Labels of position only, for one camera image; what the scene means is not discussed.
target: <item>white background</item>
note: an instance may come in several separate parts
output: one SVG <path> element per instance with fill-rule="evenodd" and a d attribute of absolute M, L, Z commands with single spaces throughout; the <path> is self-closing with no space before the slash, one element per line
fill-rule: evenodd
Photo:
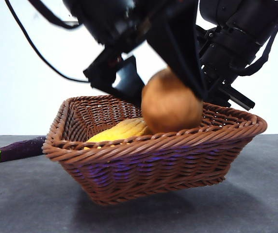
<path fill-rule="evenodd" d="M 43 2 L 62 19 L 68 19 L 62 0 Z M 89 32 L 84 27 L 74 31 L 55 27 L 27 1 L 11 0 L 11 3 L 44 57 L 62 73 L 84 79 L 82 71 L 102 50 Z M 205 29 L 213 27 L 200 17 L 197 23 Z M 134 54 L 144 82 L 165 67 L 147 44 L 137 48 Z M 266 133 L 278 133 L 278 35 L 269 62 L 252 77 L 238 78 L 233 87 L 256 102 L 251 112 L 268 122 Z M 61 78 L 44 64 L 28 44 L 5 2 L 0 0 L 0 135 L 44 135 L 62 101 L 101 94 L 104 93 L 88 84 Z"/>

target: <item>gray tabletop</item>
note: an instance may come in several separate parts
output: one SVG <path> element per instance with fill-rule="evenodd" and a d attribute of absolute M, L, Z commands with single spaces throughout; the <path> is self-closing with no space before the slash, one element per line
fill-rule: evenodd
<path fill-rule="evenodd" d="M 43 155 L 0 163 L 0 233 L 13 232 L 278 233 L 278 135 L 257 136 L 220 184 L 107 207 Z"/>

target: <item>wicker basket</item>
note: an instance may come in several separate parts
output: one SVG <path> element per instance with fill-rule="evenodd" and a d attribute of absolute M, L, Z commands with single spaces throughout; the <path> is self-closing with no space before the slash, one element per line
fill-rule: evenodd
<path fill-rule="evenodd" d="M 110 95 L 70 98 L 60 107 L 43 151 L 94 202 L 116 204 L 222 182 L 242 148 L 267 128 L 258 116 L 205 103 L 198 128 L 86 143 L 118 122 L 140 116 L 140 109 Z"/>

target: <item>black cable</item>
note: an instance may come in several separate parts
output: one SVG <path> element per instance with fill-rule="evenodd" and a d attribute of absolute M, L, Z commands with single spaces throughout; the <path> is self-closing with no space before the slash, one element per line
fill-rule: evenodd
<path fill-rule="evenodd" d="M 53 69 L 56 73 L 58 73 L 60 76 L 64 77 L 65 79 L 71 80 L 71 81 L 76 81 L 76 82 L 81 82 L 81 83 L 89 83 L 89 81 L 87 80 L 78 80 L 78 79 L 74 79 L 74 78 L 70 78 L 66 75 L 64 75 L 63 73 L 61 73 L 60 71 L 58 71 L 55 67 L 53 67 L 43 56 L 42 54 L 39 52 L 39 50 L 36 48 L 36 46 L 34 45 L 34 43 L 31 41 L 27 31 L 25 30 L 25 28 L 23 27 L 22 23 L 20 22 L 18 16 L 16 15 L 14 9 L 12 8 L 12 5 L 10 4 L 9 0 L 5 0 L 6 5 L 8 6 L 10 12 L 12 13 L 15 21 L 17 22 L 17 24 L 19 25 L 20 29 L 22 30 L 23 34 L 25 35 L 26 39 L 28 40 L 29 44 L 31 45 L 31 47 L 34 49 L 34 51 L 36 52 L 36 54 L 42 59 L 43 62 L 46 63 L 46 65 L 48 65 L 51 69 Z"/>

